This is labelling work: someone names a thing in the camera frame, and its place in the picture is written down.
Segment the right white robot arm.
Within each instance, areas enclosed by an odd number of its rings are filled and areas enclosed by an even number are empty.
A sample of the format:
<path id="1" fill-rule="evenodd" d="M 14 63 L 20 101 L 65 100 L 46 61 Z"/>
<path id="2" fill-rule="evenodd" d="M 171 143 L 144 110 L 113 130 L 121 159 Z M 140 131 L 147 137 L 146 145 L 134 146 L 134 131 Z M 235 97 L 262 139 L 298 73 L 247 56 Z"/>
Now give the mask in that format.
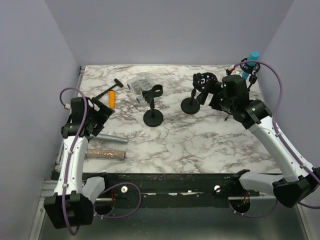
<path id="1" fill-rule="evenodd" d="M 209 106 L 233 116 L 265 147 L 279 167 L 280 175 L 242 170 L 230 183 L 230 191 L 241 196 L 247 190 L 273 195 L 291 208 L 314 192 L 319 183 L 320 169 L 314 168 L 273 123 L 273 114 L 261 100 L 252 100 L 246 81 L 240 75 L 227 75 L 218 81 L 210 72 L 193 75 L 193 87 L 199 91 L 197 102 L 203 105 L 212 94 Z"/>

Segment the black round-base mic stand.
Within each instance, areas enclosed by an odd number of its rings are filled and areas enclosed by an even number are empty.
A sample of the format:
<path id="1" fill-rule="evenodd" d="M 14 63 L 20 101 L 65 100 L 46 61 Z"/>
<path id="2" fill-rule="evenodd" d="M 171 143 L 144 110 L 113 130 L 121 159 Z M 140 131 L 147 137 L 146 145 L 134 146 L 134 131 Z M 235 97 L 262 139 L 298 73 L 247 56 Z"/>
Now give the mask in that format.
<path id="1" fill-rule="evenodd" d="M 163 86 L 161 84 L 154 85 L 150 90 L 142 91 L 144 100 L 149 104 L 150 109 L 143 115 L 143 122 L 148 127 L 158 127 L 162 124 L 164 116 L 161 111 L 155 109 L 155 98 L 161 97 L 163 94 Z"/>

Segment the tall grey microphone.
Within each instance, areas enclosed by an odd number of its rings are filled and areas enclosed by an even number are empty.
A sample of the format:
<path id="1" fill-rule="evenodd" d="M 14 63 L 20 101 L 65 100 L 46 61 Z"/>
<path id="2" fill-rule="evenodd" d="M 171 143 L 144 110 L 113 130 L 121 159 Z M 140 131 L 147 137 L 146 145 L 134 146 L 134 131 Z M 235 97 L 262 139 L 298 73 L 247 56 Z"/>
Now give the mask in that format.
<path id="1" fill-rule="evenodd" d="M 127 144 L 129 140 L 127 138 L 108 135 L 108 134 L 98 134 L 97 136 L 91 135 L 91 139 L 100 142 L 108 142 L 115 144 Z"/>

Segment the blue microphone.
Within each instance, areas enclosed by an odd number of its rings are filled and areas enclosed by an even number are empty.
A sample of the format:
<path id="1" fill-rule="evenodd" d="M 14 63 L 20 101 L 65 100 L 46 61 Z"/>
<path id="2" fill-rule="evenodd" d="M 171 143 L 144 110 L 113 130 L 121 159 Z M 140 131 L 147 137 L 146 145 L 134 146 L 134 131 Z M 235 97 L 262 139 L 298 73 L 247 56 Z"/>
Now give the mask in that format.
<path id="1" fill-rule="evenodd" d="M 260 53 L 258 51 L 252 51 L 249 56 L 243 59 L 245 62 L 247 61 L 257 61 L 260 57 Z M 252 70 L 256 67 L 255 62 L 247 62 L 241 65 L 241 69 L 243 71 L 242 77 L 246 80 L 248 76 L 251 74 Z"/>

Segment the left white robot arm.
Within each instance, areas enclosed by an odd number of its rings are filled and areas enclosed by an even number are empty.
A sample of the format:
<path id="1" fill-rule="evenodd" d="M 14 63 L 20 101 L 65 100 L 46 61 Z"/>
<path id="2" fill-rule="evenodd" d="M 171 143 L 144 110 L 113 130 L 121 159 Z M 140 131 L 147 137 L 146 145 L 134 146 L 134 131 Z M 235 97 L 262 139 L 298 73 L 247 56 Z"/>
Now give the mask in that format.
<path id="1" fill-rule="evenodd" d="M 97 198 L 107 197 L 111 191 L 103 177 L 83 181 L 83 167 L 91 137 L 102 131 L 115 111 L 95 97 L 72 98 L 70 109 L 61 128 L 63 153 L 58 182 L 53 195 L 44 199 L 45 211 L 56 229 L 90 225 Z"/>

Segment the glitter handle microphone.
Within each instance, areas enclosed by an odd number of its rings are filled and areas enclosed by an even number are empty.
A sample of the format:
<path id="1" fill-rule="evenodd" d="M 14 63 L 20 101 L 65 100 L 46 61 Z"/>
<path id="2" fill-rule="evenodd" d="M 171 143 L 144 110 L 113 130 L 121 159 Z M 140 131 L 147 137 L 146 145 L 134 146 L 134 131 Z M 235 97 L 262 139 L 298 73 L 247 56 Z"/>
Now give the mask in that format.
<path id="1" fill-rule="evenodd" d="M 85 159 L 107 159 L 107 160 L 124 160 L 126 158 L 125 151 L 119 150 L 103 150 L 88 149 L 84 155 Z"/>

